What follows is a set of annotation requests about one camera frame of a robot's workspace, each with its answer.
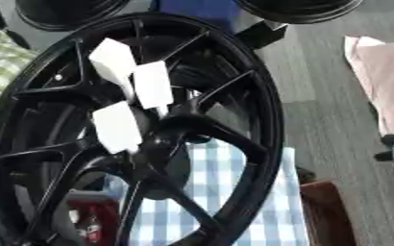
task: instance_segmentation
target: black rim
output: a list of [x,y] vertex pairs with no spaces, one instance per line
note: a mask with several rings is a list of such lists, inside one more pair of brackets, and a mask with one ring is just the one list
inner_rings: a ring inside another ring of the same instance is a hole
[[25,12],[25,10],[23,10],[19,6],[19,4],[16,5],[16,11],[26,23],[40,30],[44,30],[48,32],[73,31],[82,27],[83,25],[86,25],[92,21],[96,21],[104,16],[119,12],[129,2],[130,0],[117,0],[113,2],[110,1],[108,2],[108,4],[106,3],[99,4],[96,8],[90,10],[90,12],[81,13],[79,11],[76,11],[74,14],[75,16],[71,16],[72,20],[68,20],[68,19],[61,20],[63,12],[59,11],[58,12],[59,18],[52,19],[52,21],[50,22],[29,16]]
[[[89,112],[123,100],[120,90],[98,78],[86,60],[104,37],[131,45],[138,62],[165,60],[173,86],[180,89],[176,92],[202,92],[192,99],[175,96],[170,114],[150,128],[132,158],[108,155],[88,119]],[[58,73],[60,82],[54,79]],[[215,103],[229,100],[247,112],[251,138],[206,115]],[[76,140],[82,128],[86,134]],[[202,135],[227,141],[247,157],[234,193],[213,217],[163,171],[178,146]],[[115,245],[127,242],[139,204],[154,184],[201,224],[179,245],[229,245],[257,215],[274,183],[282,147],[283,114],[274,83],[255,54],[234,37],[204,22],[164,13],[91,24],[39,56],[0,98],[0,245],[52,244],[58,238],[50,228],[53,211],[77,179],[95,171],[130,185]],[[57,172],[46,176],[46,164]],[[36,204],[29,222],[13,184],[26,186]]]
[[288,24],[312,24],[329,21],[345,15],[357,8],[363,0],[340,0],[337,4],[315,3],[315,6],[300,7],[298,10],[265,9],[254,4],[252,0],[236,1],[244,10],[264,19]]

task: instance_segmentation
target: rim lip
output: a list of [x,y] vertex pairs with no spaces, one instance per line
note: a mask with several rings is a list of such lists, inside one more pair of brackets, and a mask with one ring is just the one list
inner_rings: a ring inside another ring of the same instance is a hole
[[[62,50],[64,49],[64,47],[67,47],[67,43],[69,43],[70,40],[76,37],[83,37],[83,39],[85,39],[86,37],[90,36],[94,28],[98,30],[103,30],[104,28],[116,26],[123,22],[130,21],[134,18],[145,16],[159,16],[167,18],[169,20],[178,20],[190,25],[205,27],[209,31],[214,31],[214,33],[218,37],[222,37],[223,41],[227,42],[230,46],[232,46],[232,51],[235,50],[234,52],[236,55],[240,56],[241,58],[245,58],[246,61],[252,63],[253,68],[255,68],[256,70],[256,74],[259,76],[258,79],[255,79],[255,82],[261,84],[258,85],[259,87],[265,88],[264,93],[267,95],[267,98],[262,98],[262,100],[264,100],[265,103],[268,105],[267,108],[271,110],[270,112],[272,115],[270,115],[270,117],[262,115],[262,117],[265,118],[266,122],[269,122],[271,124],[271,130],[266,130],[266,135],[261,135],[260,138],[262,145],[269,146],[269,149],[271,150],[271,155],[269,155],[267,163],[264,164],[264,168],[261,168],[263,169],[262,173],[264,173],[264,175],[260,175],[259,180],[255,181],[255,183],[262,183],[259,185],[260,193],[259,195],[251,196],[251,202],[249,204],[252,205],[248,206],[247,210],[243,211],[237,216],[237,222],[234,222],[235,231],[228,231],[227,234],[219,234],[218,237],[215,237],[210,244],[230,245],[241,236],[241,233],[243,233],[246,228],[248,228],[248,226],[254,220],[255,216],[258,214],[259,209],[261,208],[265,199],[267,198],[281,165],[283,148],[283,111],[281,100],[275,84],[269,74],[269,71],[264,66],[262,61],[257,57],[257,55],[233,35],[223,32],[206,22],[194,18],[161,12],[138,12],[100,20],[98,22],[85,26],[84,28],[76,31],[68,37],[63,38],[62,40],[48,48],[34,61],[32,61],[15,78],[15,80],[4,90],[4,92],[0,96],[0,122],[2,122],[1,119],[3,119],[5,116],[4,113],[11,112],[12,108],[14,107],[14,103],[16,101],[13,100],[12,96],[19,89],[28,86],[28,84],[34,79],[34,77],[39,71],[44,69],[47,64],[52,62],[58,55],[62,53]],[[2,134],[2,129],[4,128],[4,125],[5,123],[0,124],[0,135]],[[8,228],[1,222],[2,221],[0,219],[0,245],[7,245],[7,243],[10,242],[12,235],[10,234]]]
[[20,9],[18,4],[16,5],[16,12],[19,15],[19,17],[21,17],[21,19],[23,21],[25,21],[25,23],[27,23],[37,29],[47,31],[47,32],[66,32],[66,31],[74,31],[77,28],[80,28],[83,25],[91,23],[91,22],[98,20],[102,17],[105,17],[110,14],[115,14],[115,13],[121,11],[122,8],[124,8],[129,2],[130,2],[130,0],[117,0],[113,4],[109,5],[107,8],[101,9],[101,11],[95,10],[93,14],[90,14],[85,18],[81,18],[77,21],[70,22],[70,23],[54,24],[54,23],[36,21],[36,20],[28,17],[27,15],[25,15],[24,11],[22,11]]
[[355,10],[364,0],[352,0],[346,5],[340,6],[338,8],[333,8],[327,12],[320,12],[315,14],[289,14],[282,12],[271,12],[263,10],[258,6],[250,3],[249,0],[234,0],[236,3],[242,7],[247,12],[256,15],[260,18],[277,21],[281,23],[288,24],[313,24],[319,22],[325,22],[329,20],[341,17],[353,10]]

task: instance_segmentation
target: pink cloth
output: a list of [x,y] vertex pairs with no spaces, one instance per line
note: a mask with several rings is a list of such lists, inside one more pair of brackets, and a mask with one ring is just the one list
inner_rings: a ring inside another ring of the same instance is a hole
[[345,55],[378,111],[381,135],[394,134],[394,43],[345,37]]

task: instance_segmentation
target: floor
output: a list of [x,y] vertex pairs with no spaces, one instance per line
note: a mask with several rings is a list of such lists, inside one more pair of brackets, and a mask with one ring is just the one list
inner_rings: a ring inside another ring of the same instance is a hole
[[[135,0],[122,12],[144,11]],[[44,33],[23,23],[11,0],[0,0],[11,29],[43,50],[65,33]],[[249,14],[239,26],[255,21]],[[394,41],[394,0],[365,0],[332,22],[291,26],[286,39],[259,50],[283,98],[287,145],[297,162],[334,181],[345,200],[359,245],[394,246],[394,173],[373,155],[383,147],[365,95],[343,57],[344,36]]]

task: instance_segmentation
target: white foam block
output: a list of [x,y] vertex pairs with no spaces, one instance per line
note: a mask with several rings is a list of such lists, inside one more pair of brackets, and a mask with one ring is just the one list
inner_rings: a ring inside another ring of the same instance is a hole
[[99,141],[111,154],[138,150],[142,137],[126,101],[95,111],[92,117]]
[[89,60],[103,79],[121,87],[127,99],[132,100],[135,97],[129,80],[136,68],[130,46],[105,38],[89,55]]
[[148,110],[173,103],[167,67],[164,61],[139,65],[135,68],[135,93],[141,106]]

